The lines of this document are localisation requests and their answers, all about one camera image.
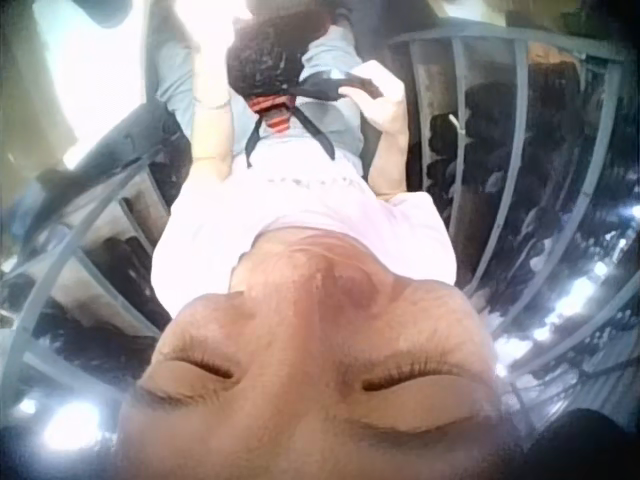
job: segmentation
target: eyelash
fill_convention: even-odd
[[[362,383],[362,389],[365,392],[380,392],[418,378],[431,375],[459,375],[459,373],[458,369],[442,361],[426,359],[396,367],[380,378],[365,380]]]

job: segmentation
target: hand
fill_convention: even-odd
[[[235,40],[234,18],[251,18],[246,0],[176,0],[174,8],[196,47],[224,57]]]
[[[366,119],[382,133],[408,135],[404,83],[376,61],[359,65],[351,73],[372,80],[384,96],[374,100],[364,91],[351,87],[342,87],[340,94],[356,102]]]

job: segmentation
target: sleeve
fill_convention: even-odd
[[[444,222],[425,192],[401,193],[389,202],[409,277],[453,285],[456,255]]]

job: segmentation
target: people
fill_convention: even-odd
[[[123,407],[120,473],[499,478],[515,447],[492,341],[453,286],[431,198],[406,191],[402,82],[362,64],[348,24],[331,26],[302,77],[351,70],[383,97],[300,98],[335,160],[292,119],[284,134],[263,129],[249,164],[256,117],[226,77],[232,5],[176,4],[197,45],[193,88],[172,84],[179,99],[166,100],[194,163],[154,253],[174,320]],[[360,112],[381,131],[367,181]]]

